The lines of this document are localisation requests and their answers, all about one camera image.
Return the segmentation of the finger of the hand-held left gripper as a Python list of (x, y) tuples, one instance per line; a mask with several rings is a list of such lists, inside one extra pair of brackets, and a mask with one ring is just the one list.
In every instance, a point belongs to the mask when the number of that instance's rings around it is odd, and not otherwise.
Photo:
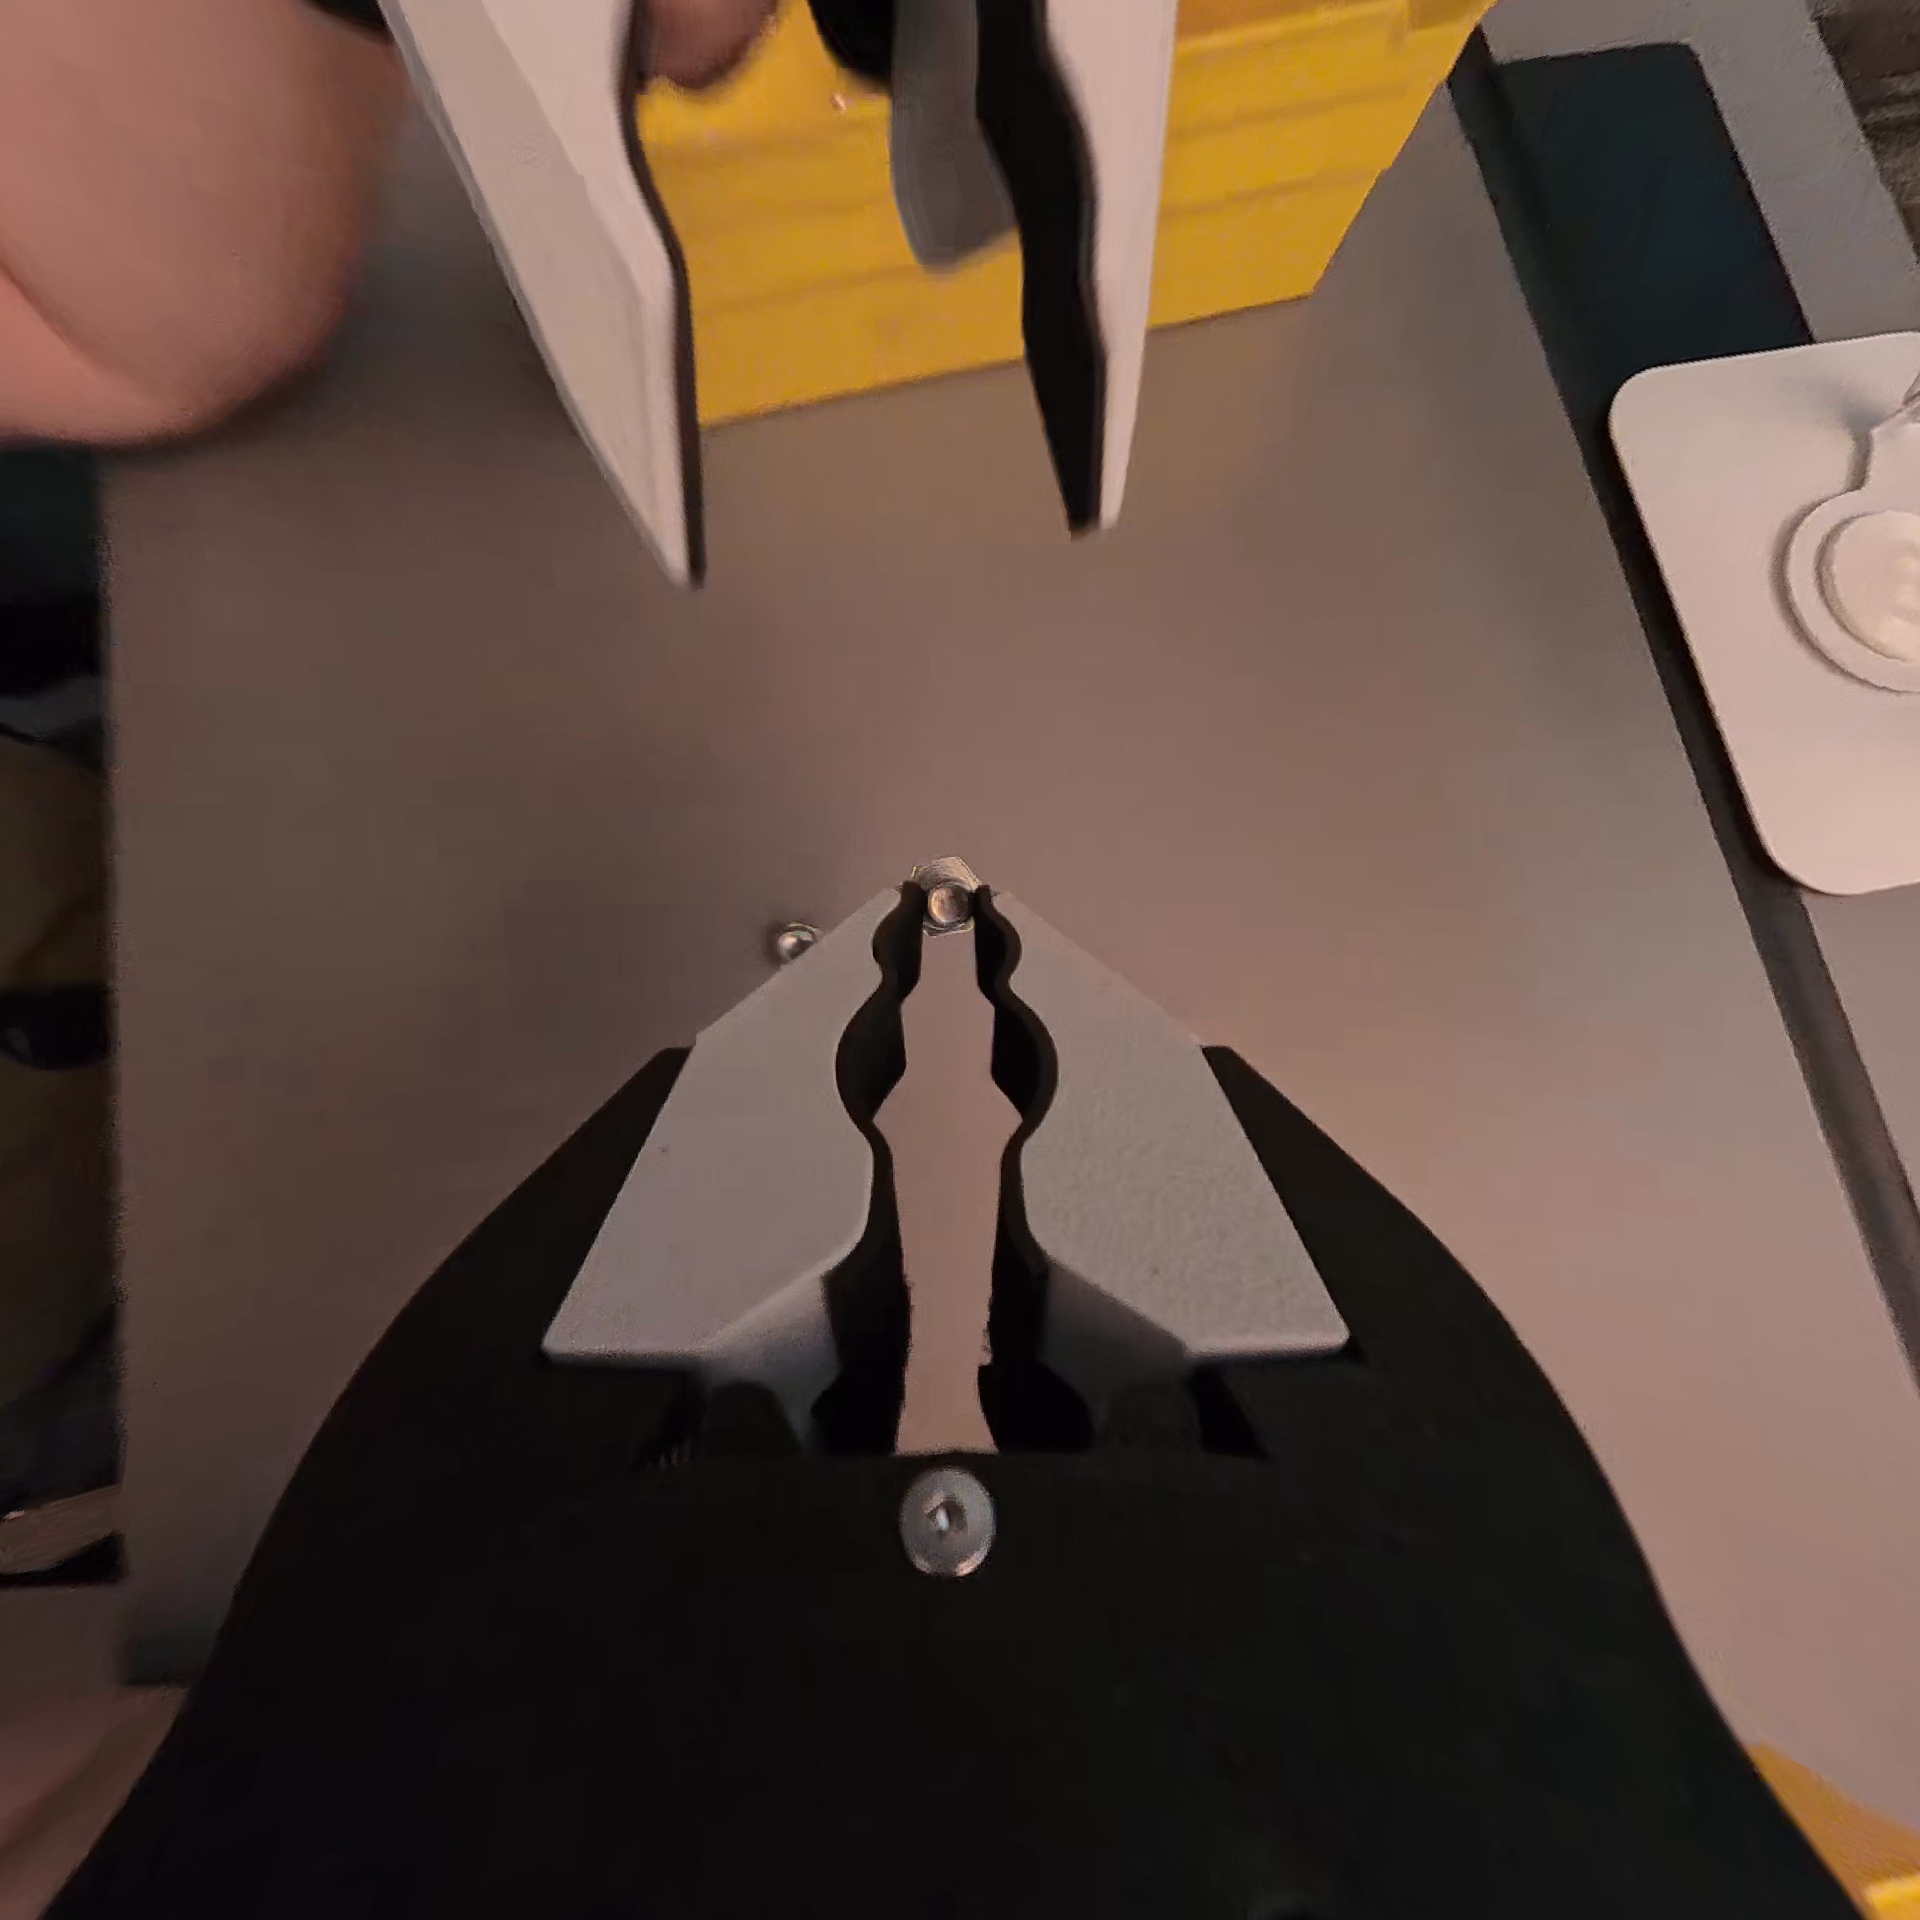
[(901, 2), (892, 181), (920, 268), (1016, 241), (1024, 366), (1073, 535), (1116, 523), (1155, 283), (1176, 5)]
[(663, 574), (707, 577), (688, 265), (640, 145), (641, 2), (383, 2), (576, 433)]

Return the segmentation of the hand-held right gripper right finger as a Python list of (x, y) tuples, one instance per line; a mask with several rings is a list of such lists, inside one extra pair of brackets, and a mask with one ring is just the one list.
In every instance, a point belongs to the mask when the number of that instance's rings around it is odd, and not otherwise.
[(1091, 1450), (1129, 1401), (1344, 1354), (1348, 1324), (1201, 1043), (991, 887), (973, 953), (1014, 1108), (975, 1375), (993, 1447)]

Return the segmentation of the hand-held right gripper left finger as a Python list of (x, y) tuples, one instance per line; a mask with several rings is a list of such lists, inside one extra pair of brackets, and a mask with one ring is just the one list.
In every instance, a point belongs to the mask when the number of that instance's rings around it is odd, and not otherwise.
[(803, 1444), (892, 1453), (909, 1297), (878, 1113), (905, 1071), (905, 883), (712, 1019), (544, 1333), (560, 1364), (768, 1393)]

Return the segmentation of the yellow bin with divider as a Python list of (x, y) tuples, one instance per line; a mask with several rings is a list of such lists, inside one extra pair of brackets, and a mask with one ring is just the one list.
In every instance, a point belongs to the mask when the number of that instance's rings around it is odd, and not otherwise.
[[(1181, 2), (1151, 329), (1307, 298), (1491, 2)], [(1003, 237), (911, 257), (888, 105), (781, 5), (710, 92), (637, 127), (688, 259), (700, 421), (721, 425), (1022, 356)]]

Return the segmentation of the yellow plastic bin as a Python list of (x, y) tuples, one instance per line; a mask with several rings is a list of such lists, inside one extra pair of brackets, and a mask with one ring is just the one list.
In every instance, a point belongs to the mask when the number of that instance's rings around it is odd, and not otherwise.
[(1917, 1918), (1915, 1828), (1769, 1743), (1749, 1746), (1749, 1755), (1861, 1915)]

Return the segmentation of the person's left forearm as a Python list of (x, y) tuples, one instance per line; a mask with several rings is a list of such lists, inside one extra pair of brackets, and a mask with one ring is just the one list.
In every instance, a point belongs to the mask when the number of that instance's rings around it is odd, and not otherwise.
[(5, 2), (5, 443), (189, 438), (299, 378), (405, 97), (379, 5)]

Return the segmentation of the person's left hand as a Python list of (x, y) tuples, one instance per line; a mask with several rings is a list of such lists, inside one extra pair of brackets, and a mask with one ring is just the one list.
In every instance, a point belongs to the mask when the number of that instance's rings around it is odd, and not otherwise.
[(648, 2), (647, 76), (709, 90), (734, 73), (780, 2)]

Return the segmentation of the white stand base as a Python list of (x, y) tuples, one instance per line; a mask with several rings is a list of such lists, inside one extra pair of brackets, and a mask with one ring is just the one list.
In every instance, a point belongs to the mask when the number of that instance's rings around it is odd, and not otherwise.
[(1611, 443), (1772, 862), (1917, 881), (1917, 335), (1653, 367)]

